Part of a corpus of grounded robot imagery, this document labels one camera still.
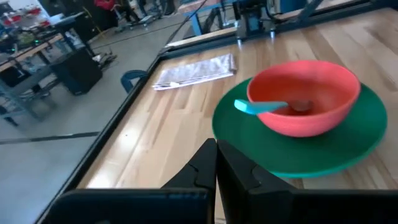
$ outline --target red bowl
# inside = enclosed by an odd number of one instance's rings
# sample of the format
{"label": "red bowl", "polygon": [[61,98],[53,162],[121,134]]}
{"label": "red bowl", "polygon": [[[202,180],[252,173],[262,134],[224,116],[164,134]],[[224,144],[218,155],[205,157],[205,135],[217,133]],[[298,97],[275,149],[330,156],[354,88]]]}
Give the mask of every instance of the red bowl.
{"label": "red bowl", "polygon": [[299,60],[257,74],[248,85],[250,102],[310,100],[312,108],[298,113],[289,107],[257,116],[272,130],[292,137],[327,132],[347,116],[361,92],[348,69],[330,62]]}

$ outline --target gray floor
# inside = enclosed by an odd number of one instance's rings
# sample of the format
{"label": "gray floor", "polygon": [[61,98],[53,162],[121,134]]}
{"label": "gray floor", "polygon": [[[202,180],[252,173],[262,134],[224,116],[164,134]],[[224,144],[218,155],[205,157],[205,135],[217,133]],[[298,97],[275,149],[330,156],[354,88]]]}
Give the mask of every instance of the gray floor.
{"label": "gray floor", "polygon": [[[46,100],[55,103],[55,107],[37,102],[37,111],[45,115],[43,121],[18,116],[15,120],[20,126],[15,128],[0,119],[0,142],[101,131],[127,96],[120,84],[123,73],[147,70],[183,20],[182,15],[176,15],[155,21],[148,28],[135,27],[120,34],[107,32],[107,39],[99,38],[92,47],[95,52],[108,52],[111,48],[118,58],[90,92],[73,96],[62,85],[57,86]],[[189,22],[185,24],[174,40],[182,39],[189,26]],[[0,223],[34,222],[94,139],[0,144]]]}
{"label": "gray floor", "polygon": [[0,223],[33,223],[86,153],[92,138],[1,146]]}

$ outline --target plate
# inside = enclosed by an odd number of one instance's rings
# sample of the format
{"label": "plate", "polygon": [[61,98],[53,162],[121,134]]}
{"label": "plate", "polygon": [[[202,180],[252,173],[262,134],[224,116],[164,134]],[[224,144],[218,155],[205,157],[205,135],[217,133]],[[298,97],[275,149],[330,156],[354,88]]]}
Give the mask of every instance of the plate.
{"label": "plate", "polygon": [[257,116],[238,111],[235,99],[247,100],[250,79],[227,92],[213,115],[215,138],[228,141],[248,158],[279,177],[303,178],[331,174],[354,165],[380,143],[387,113],[366,85],[346,119],[331,131],[310,138],[274,132]]}

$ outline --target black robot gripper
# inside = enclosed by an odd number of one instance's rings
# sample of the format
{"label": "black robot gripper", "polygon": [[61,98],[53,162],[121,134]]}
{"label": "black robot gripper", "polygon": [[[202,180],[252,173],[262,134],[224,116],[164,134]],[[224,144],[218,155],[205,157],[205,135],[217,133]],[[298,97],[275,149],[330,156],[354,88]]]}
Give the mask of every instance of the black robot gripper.
{"label": "black robot gripper", "polygon": [[45,222],[214,223],[216,178],[226,223],[398,223],[396,190],[296,189],[214,139],[160,189],[73,190]]}

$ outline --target white cloth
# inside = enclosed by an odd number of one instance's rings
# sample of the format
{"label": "white cloth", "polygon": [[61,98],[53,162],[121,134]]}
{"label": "white cloth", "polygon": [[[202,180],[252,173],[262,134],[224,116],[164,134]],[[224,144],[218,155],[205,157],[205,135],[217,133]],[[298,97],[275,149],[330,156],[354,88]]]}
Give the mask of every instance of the white cloth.
{"label": "white cloth", "polygon": [[207,82],[234,75],[236,71],[232,54],[195,62],[163,70],[158,81],[152,86],[155,90],[167,90],[196,83]]}

